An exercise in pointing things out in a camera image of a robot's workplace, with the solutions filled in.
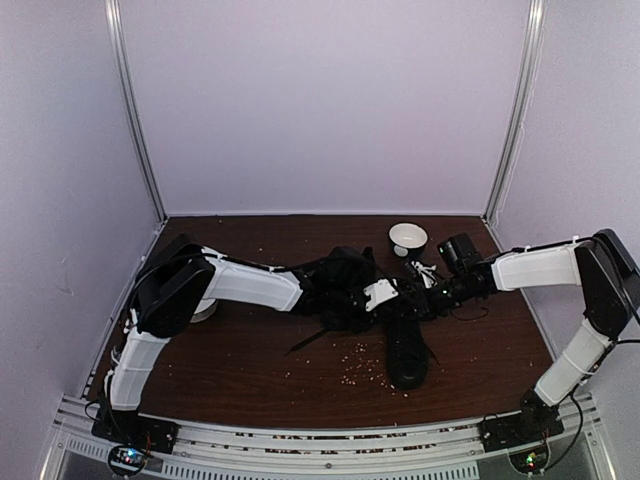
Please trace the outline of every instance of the black mount bracket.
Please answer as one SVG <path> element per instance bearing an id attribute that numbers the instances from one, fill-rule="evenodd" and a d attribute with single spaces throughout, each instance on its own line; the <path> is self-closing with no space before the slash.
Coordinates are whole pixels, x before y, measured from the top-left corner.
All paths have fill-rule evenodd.
<path id="1" fill-rule="evenodd" d="M 178 436 L 178 428 L 177 423 L 143 417 L 138 415 L 138 411 L 110 410 L 101 401 L 91 434 L 134 447 L 141 452 L 145 452 L 149 446 L 153 452 L 171 454 Z"/>
<path id="2" fill-rule="evenodd" d="M 527 443 L 542 441 L 545 435 L 553 437 L 564 432 L 562 421 L 558 418 L 548 421 L 546 428 L 542 431 L 524 432 L 522 422 L 522 413 L 480 422 L 478 429 L 484 451 L 488 453 L 505 448 L 515 448 Z"/>

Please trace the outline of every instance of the lavender wall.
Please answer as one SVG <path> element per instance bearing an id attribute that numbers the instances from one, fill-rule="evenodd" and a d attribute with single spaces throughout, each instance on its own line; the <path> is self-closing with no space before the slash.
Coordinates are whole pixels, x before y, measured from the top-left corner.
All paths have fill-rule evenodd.
<path id="1" fill-rule="evenodd" d="M 36 478 L 154 214 L 100 0 L 0 2 L 0 478 Z"/>
<path id="2" fill-rule="evenodd" d="M 525 138 L 497 231 L 505 246 L 612 227 L 640 262 L 640 4 L 552 1 Z M 583 310 L 577 288 L 533 289 L 556 352 Z M 640 338 L 630 325 L 627 335 Z M 590 383 L 623 479 L 640 478 L 640 351 L 620 346 Z"/>
<path id="3" fill-rule="evenodd" d="M 480 213 L 528 1 L 123 2 L 172 214 Z"/>

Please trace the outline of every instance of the black cable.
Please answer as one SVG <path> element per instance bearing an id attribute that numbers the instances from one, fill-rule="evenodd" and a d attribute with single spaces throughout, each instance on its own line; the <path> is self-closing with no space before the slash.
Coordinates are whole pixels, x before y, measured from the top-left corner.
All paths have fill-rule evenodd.
<path id="1" fill-rule="evenodd" d="M 92 417 L 91 415 L 89 415 L 89 407 L 91 407 L 91 405 L 95 405 L 98 402 L 99 402 L 99 400 L 93 400 L 92 402 L 89 402 L 84 406 L 84 414 L 87 417 L 89 417 L 89 420 L 93 420 L 94 422 L 97 421 L 98 419 L 95 418 L 95 417 Z"/>
<path id="2" fill-rule="evenodd" d="M 451 315 L 453 318 L 455 318 L 456 320 L 460 321 L 460 322 L 474 322 L 476 320 L 480 320 L 481 318 L 486 317 L 487 315 L 489 315 L 489 309 L 483 305 L 479 305 L 480 310 L 482 310 L 482 313 L 480 315 L 476 315 L 475 317 L 469 317 L 469 318 L 464 318 L 464 317 L 459 317 L 454 313 L 454 310 L 458 309 L 458 308 L 462 308 L 462 305 L 458 305 L 455 308 L 452 308 L 451 310 L 449 310 L 449 315 Z"/>
<path id="3" fill-rule="evenodd" d="M 149 452 L 141 452 L 140 449 L 138 447 L 135 446 L 133 440 L 131 440 L 131 438 L 128 435 L 125 435 L 124 432 L 122 431 L 122 429 L 120 428 L 120 426 L 118 425 L 118 422 L 116 421 L 115 415 L 113 414 L 113 410 L 111 408 L 111 398 L 109 396 L 109 392 L 111 390 L 111 377 L 107 380 L 106 385 L 105 385 L 105 397 L 106 397 L 106 403 L 107 403 L 107 411 L 109 413 L 109 416 L 111 417 L 111 422 L 113 423 L 113 426 L 116 428 L 116 430 L 118 430 L 118 433 L 120 434 L 120 438 L 122 438 L 123 441 L 125 441 L 126 443 L 122 443 L 120 445 L 116 445 L 114 446 L 110 451 L 109 454 L 107 456 L 107 466 L 109 467 L 109 470 L 111 470 L 112 473 L 121 476 L 119 472 L 116 472 L 115 470 L 113 470 L 113 468 L 111 468 L 111 459 L 114 458 L 115 456 L 115 452 L 122 449 L 122 448 L 130 448 L 132 450 L 135 450 L 136 452 L 138 452 L 140 455 L 145 457 L 145 462 L 144 464 L 142 464 L 140 467 L 138 467 L 137 470 L 132 471 L 130 474 L 128 473 L 127 476 L 125 478 L 129 478 L 129 477 L 133 477 L 135 475 L 137 475 L 138 473 L 140 473 L 142 470 L 144 470 L 144 467 L 147 464 L 147 460 L 149 458 L 151 458 L 151 455 L 149 454 Z"/>
<path id="4" fill-rule="evenodd" d="M 580 438 L 580 434 L 582 433 L 582 427 L 584 426 L 584 413 L 582 412 L 582 408 L 580 407 L 580 404 L 578 403 L 578 401 L 576 400 L 576 398 L 574 396 L 576 390 L 577 390 L 577 387 L 574 388 L 573 391 L 569 394 L 569 398 L 571 399 L 573 404 L 578 409 L 578 414 L 580 415 L 580 424 L 578 425 L 578 430 L 576 431 L 576 434 L 573 437 L 573 440 L 571 440 L 571 443 L 569 444 L 569 446 L 564 450 L 564 452 L 562 452 L 562 455 L 560 455 L 558 457 L 558 459 L 555 462 L 553 462 L 551 465 L 546 466 L 545 468 L 543 468 L 542 469 L 543 473 L 546 473 L 547 471 L 551 470 L 556 465 L 558 465 L 562 460 L 564 460 L 564 458 L 567 456 L 569 451 L 576 444 L 576 442 L 578 441 L 578 438 Z"/>

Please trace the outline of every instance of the zip tie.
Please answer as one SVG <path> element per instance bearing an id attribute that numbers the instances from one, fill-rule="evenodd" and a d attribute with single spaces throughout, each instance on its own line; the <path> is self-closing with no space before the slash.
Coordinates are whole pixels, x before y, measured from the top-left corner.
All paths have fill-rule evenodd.
<path id="1" fill-rule="evenodd" d="M 583 375 L 588 375 L 589 377 L 592 376 L 595 372 L 586 372 L 584 370 L 582 370 L 578 365 L 575 364 L 575 362 L 573 360 L 571 360 L 569 358 L 569 356 L 567 355 L 566 350 L 564 350 L 562 352 L 562 356 L 567 360 L 567 362 L 569 362 L 569 364 L 571 364 L 573 366 L 573 368 L 575 368 L 576 370 L 578 370 L 581 374 Z"/>

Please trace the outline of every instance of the black camera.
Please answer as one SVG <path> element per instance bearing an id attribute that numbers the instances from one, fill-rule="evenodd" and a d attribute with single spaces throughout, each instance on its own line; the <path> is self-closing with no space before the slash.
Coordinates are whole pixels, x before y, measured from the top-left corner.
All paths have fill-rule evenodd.
<path id="1" fill-rule="evenodd" d="M 438 245 L 438 252 L 453 275 L 468 273 L 471 267 L 483 260 L 471 238 L 460 233 Z"/>

